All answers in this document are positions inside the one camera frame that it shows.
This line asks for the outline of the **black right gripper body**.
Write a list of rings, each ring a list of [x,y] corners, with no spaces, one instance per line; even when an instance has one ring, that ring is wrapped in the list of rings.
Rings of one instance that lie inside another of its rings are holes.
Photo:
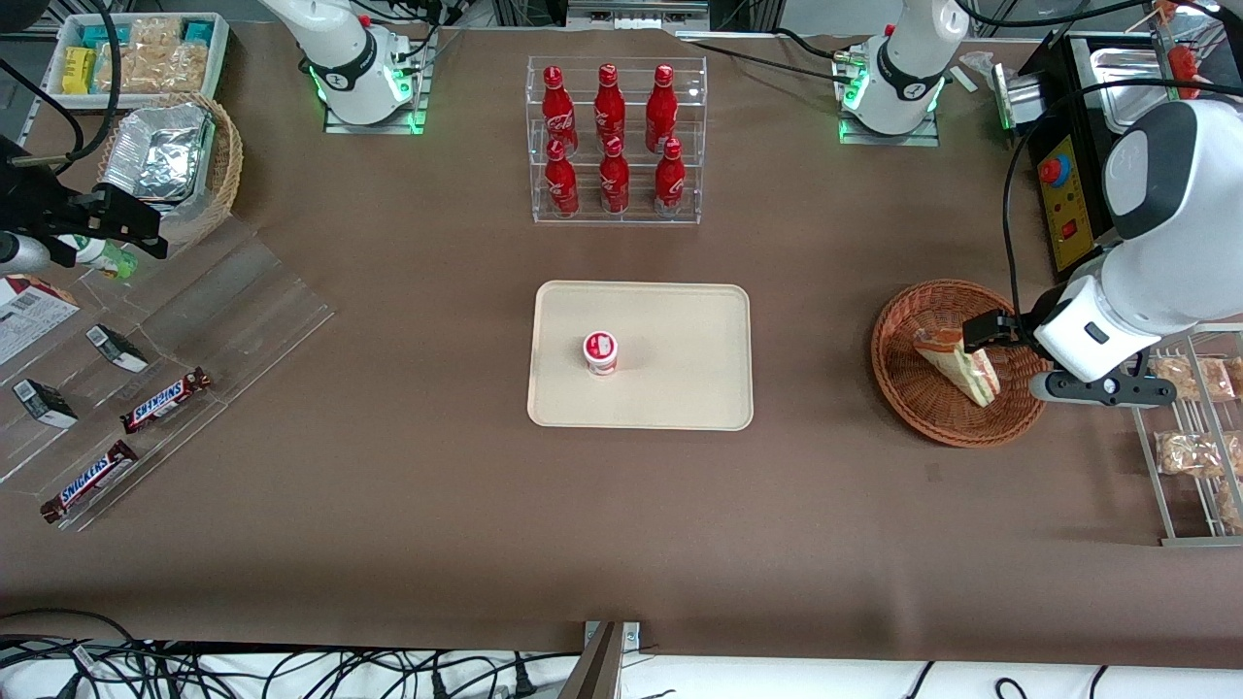
[[[89,205],[77,203],[80,197],[96,199],[92,187],[76,190],[65,187],[45,165],[12,165],[15,155],[27,155],[17,142],[1,137],[1,225],[2,230],[52,243],[62,235],[106,239],[103,233],[89,233],[96,216]]]

